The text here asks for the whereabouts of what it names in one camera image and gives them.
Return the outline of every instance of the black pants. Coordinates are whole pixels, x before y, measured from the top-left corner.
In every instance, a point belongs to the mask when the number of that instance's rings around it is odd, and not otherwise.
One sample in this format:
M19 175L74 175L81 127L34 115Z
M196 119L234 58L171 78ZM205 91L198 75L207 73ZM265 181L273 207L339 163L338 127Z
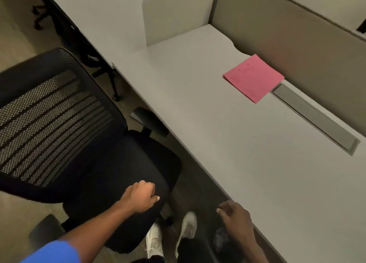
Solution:
M178 247L178 263L213 263L208 246L200 239L183 238ZM142 258L133 263L164 263L164 258L153 255L150 259Z

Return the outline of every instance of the person's left hand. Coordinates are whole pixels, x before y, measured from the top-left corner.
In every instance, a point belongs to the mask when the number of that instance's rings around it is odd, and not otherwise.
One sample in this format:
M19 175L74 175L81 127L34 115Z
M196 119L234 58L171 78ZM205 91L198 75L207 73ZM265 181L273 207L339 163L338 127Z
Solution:
M131 213L142 213L160 200L155 196L155 184L141 180L129 186L119 201L122 208L131 210Z

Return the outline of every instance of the chair seat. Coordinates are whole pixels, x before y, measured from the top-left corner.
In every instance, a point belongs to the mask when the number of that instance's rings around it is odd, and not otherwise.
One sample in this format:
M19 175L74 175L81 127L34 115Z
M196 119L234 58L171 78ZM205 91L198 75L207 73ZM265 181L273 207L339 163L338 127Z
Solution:
M107 210L133 183L155 183L160 201L127 219L106 243L114 251L129 253L158 217L180 171L181 161L172 151L137 131L128 131L108 154L90 166L80 191L64 203L64 210L81 224Z

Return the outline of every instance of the gray partition wall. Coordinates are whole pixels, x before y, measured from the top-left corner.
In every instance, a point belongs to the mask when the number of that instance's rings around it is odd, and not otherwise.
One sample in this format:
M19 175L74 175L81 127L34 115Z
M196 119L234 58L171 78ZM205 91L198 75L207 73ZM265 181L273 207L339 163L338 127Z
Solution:
M212 25L366 136L366 40L291 0L217 0Z

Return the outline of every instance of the forearm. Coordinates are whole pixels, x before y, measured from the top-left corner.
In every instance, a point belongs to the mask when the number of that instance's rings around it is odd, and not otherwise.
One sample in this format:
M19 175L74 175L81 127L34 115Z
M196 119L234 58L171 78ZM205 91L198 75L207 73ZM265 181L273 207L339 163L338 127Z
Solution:
M108 238L131 215L129 208L116 203L104 213L68 232L60 240L67 241L78 251L81 263L91 263Z
M268 263L262 248L256 243L240 243L250 263Z

